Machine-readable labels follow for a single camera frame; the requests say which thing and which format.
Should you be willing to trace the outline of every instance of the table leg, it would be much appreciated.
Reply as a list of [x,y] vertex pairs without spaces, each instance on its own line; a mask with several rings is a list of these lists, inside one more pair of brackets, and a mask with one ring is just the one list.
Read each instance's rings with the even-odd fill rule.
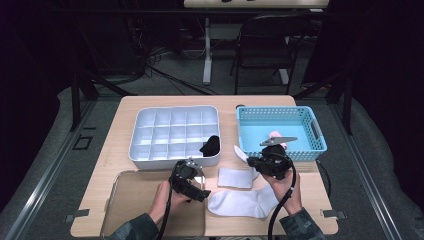
[[211,36],[210,36],[210,24],[209,18],[205,20],[205,68],[203,71],[203,84],[211,84],[211,73],[212,73],[212,54],[211,54]]
[[280,79],[282,84],[288,84],[289,83],[289,75],[287,74],[287,69],[278,69],[280,72]]

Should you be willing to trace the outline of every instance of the wooden table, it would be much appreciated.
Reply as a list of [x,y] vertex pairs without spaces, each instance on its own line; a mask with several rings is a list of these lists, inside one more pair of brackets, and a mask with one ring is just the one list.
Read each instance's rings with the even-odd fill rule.
[[[290,96],[131,96],[124,97],[118,107],[103,149],[94,168],[90,182],[79,207],[89,209],[89,215],[74,220],[71,234],[75,237],[95,237],[100,235],[105,217],[105,205],[117,175],[123,171],[136,170],[128,156],[135,118],[138,112],[148,107],[173,107],[190,105],[213,105],[218,110],[221,135],[221,153],[217,166],[205,167],[205,188],[212,194],[226,188],[218,188],[218,169],[220,167],[244,169],[243,164],[234,153],[238,145],[236,106],[294,106]],[[335,219],[324,218],[321,210],[330,210],[331,204],[315,162],[296,162],[295,166],[301,176],[301,192],[304,207],[325,234],[335,234],[338,225]],[[254,188],[264,186],[265,180],[259,177]],[[282,210],[279,218],[286,216]],[[205,236],[265,236],[269,217],[256,219],[248,217],[221,217],[205,209]],[[284,234],[278,221],[274,234]]]
[[326,8],[329,0],[184,0],[187,8]]

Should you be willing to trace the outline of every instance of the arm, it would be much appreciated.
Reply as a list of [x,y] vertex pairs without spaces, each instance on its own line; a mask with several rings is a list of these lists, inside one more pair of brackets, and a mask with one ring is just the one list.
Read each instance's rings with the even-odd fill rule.
[[[271,185],[278,201],[281,201],[290,188],[293,172],[287,171],[285,178],[282,180],[277,180],[271,176],[262,176]],[[306,209],[303,208],[300,194],[300,175],[298,173],[296,179],[293,193],[283,205],[289,216],[280,219],[281,226],[284,228],[289,239],[326,239],[321,229],[311,218]]]
[[[108,239],[154,239],[159,233],[157,224],[162,221],[165,215],[166,202],[168,201],[170,187],[171,186],[168,181],[160,183],[156,190],[155,199],[152,202],[149,212],[124,223]],[[170,213],[187,200],[189,200],[188,197],[173,192]]]

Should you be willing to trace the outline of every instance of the human hand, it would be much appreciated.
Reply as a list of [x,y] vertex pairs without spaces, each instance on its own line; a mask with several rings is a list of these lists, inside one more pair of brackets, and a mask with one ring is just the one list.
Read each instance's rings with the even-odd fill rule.
[[[171,184],[168,181],[163,181],[158,185],[156,190],[155,199],[153,200],[150,211],[148,213],[156,224],[162,221],[163,216],[165,215],[166,203],[168,201],[170,188]],[[174,190],[172,190],[170,213],[172,213],[178,206],[188,200],[190,200],[190,198],[187,196],[176,193]]]
[[[263,178],[269,183],[272,190],[274,190],[275,197],[277,197],[278,201],[283,199],[284,195],[286,195],[287,190],[289,190],[292,179],[293,179],[293,171],[286,171],[285,177],[281,180],[275,179],[272,176],[262,174]],[[296,184],[294,186],[291,197],[287,199],[286,203],[284,203],[283,207],[286,209],[289,216],[294,215],[295,213],[302,210],[302,199],[300,195],[300,175],[296,173]]]

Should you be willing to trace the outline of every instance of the white cloth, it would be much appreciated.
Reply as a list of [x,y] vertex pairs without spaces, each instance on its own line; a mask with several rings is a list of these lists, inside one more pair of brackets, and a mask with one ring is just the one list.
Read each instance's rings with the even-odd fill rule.
[[252,188],[253,181],[258,176],[254,168],[249,170],[236,170],[219,168],[218,187]]
[[278,200],[271,186],[254,191],[224,190],[208,201],[208,209],[220,216],[266,218]]

